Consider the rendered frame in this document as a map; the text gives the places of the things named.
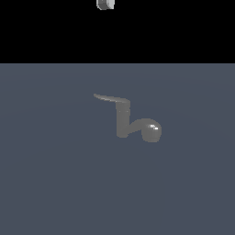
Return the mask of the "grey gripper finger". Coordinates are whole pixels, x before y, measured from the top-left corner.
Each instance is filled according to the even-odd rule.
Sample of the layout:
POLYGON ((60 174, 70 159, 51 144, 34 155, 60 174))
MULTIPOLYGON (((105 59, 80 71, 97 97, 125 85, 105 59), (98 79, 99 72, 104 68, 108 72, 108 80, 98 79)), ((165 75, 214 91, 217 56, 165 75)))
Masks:
POLYGON ((96 0, 96 2, 100 10, 113 9, 115 5, 115 0, 96 0))

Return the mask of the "grey faucet body with spout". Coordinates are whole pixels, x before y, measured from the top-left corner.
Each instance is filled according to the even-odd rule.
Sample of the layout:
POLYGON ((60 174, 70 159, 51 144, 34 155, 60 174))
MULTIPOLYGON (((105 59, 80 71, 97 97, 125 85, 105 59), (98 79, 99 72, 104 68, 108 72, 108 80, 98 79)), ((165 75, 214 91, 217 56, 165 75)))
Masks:
POLYGON ((130 109, 117 110, 117 136, 126 138, 129 134, 140 131, 146 142, 158 142, 162 135, 162 126, 153 119, 142 118, 129 123, 130 109))

